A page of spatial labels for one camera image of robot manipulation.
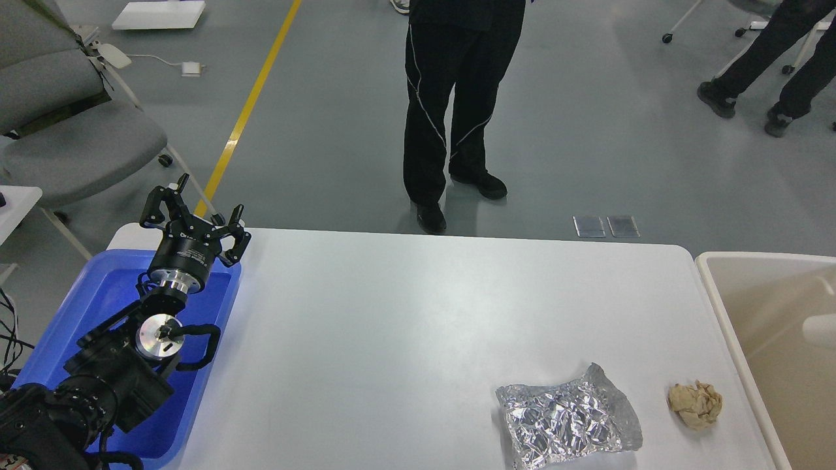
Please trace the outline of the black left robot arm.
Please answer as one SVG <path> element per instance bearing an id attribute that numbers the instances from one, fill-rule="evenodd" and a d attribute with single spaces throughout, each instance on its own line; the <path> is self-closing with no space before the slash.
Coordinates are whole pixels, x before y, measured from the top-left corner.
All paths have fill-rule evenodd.
<path id="1" fill-rule="evenodd" d="M 178 314 L 203 291 L 216 260 L 238 264 L 251 240 L 237 205 L 227 223 L 190 212 L 183 174 L 149 193 L 140 225 L 163 233 L 148 270 L 137 279 L 138 298 L 88 331 L 65 362 L 68 377 L 56 388 L 37 383 L 2 395 L 2 464 L 12 469 L 144 468 L 134 453 L 110 451 L 119 428 L 149 419 L 175 393 L 175 371 L 200 371 L 217 354 L 221 328 L 183 324 Z"/>

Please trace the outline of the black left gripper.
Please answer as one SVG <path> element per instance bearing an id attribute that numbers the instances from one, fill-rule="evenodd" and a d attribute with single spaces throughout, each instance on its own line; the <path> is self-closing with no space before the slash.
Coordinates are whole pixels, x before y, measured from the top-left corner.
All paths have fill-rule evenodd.
<path id="1" fill-rule="evenodd" d="M 150 280 L 184 294 L 205 289 L 216 258 L 228 268 L 239 264 L 251 240 L 251 233 L 241 222 L 243 204 L 233 209 L 227 225 L 214 228 L 196 225 L 195 217 L 182 198 L 189 178 L 189 174 L 182 174 L 176 183 L 152 189 L 140 213 L 140 226 L 163 232 L 150 262 Z M 224 249 L 221 241 L 229 237 L 234 243 L 230 249 Z"/>

